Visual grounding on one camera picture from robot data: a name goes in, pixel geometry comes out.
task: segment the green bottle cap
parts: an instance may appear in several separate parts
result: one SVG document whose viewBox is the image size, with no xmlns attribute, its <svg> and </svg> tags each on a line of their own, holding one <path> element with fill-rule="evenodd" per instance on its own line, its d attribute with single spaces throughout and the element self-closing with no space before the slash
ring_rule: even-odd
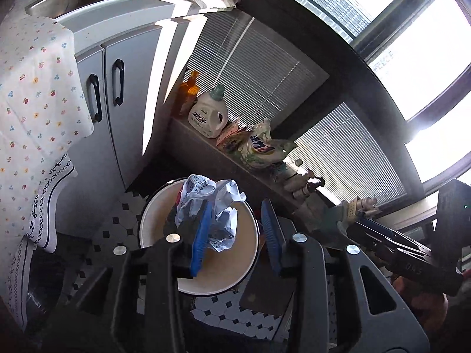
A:
<svg viewBox="0 0 471 353">
<path fill-rule="evenodd" d="M 215 101 L 222 101 L 224 98 L 225 87 L 223 84 L 217 84 L 210 92 L 209 95 Z"/>
</svg>

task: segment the crumpled paper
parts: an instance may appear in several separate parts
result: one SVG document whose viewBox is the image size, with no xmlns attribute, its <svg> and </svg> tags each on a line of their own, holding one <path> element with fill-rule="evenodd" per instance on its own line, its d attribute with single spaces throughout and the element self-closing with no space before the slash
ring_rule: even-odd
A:
<svg viewBox="0 0 471 353">
<path fill-rule="evenodd" d="M 230 207 L 232 202 L 243 202 L 246 195 L 239 192 L 237 183 L 232 179 L 214 182 L 202 175 L 190 175 L 183 183 L 180 201 L 177 205 L 175 224 L 177 227 L 184 219 L 194 217 L 204 200 L 213 205 L 214 219 L 210 227 L 208 248 L 217 252 L 230 249 L 237 231 L 237 210 Z"/>
</svg>

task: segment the person's hand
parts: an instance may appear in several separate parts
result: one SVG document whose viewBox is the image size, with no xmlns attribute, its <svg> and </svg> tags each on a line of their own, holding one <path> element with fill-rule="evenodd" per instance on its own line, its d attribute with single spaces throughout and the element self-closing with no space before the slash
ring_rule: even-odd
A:
<svg viewBox="0 0 471 353">
<path fill-rule="evenodd" d="M 448 299 L 443 293 L 423 292 L 418 284 L 402 276 L 394 280 L 392 286 L 411 308 L 428 335 L 440 329 L 448 311 Z"/>
</svg>

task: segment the window blinds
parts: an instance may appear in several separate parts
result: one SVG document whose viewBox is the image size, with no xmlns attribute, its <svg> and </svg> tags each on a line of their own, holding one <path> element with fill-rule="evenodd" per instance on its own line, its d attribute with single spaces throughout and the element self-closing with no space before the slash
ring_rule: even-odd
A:
<svg viewBox="0 0 471 353">
<path fill-rule="evenodd" d="M 340 200 L 357 195 L 384 204 L 406 194 L 391 163 L 360 120 L 342 103 L 296 140 L 292 159 L 326 180 Z"/>
<path fill-rule="evenodd" d="M 248 14 L 233 10 L 206 16 L 185 78 L 198 70 L 201 93 L 223 84 L 231 120 L 240 115 L 245 126 L 269 118 L 275 126 L 328 78 Z"/>
</svg>

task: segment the metal screw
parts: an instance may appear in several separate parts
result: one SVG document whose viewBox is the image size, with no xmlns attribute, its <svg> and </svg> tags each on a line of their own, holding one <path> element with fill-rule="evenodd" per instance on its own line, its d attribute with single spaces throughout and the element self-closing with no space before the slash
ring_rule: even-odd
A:
<svg viewBox="0 0 471 353">
<path fill-rule="evenodd" d="M 349 246 L 347 246 L 347 252 L 349 254 L 359 254 L 360 248 L 358 248 L 357 246 L 354 246 L 353 244 L 350 244 Z"/>
<path fill-rule="evenodd" d="M 304 233 L 295 233 L 293 235 L 293 240 L 296 243 L 304 243 L 308 238 L 305 236 Z"/>
<path fill-rule="evenodd" d="M 125 246 L 117 246 L 113 249 L 113 253 L 116 255 L 125 254 L 128 249 Z"/>
<path fill-rule="evenodd" d="M 170 235 L 167 235 L 165 238 L 169 243 L 176 243 L 180 241 L 180 235 L 177 233 L 171 233 Z"/>
</svg>

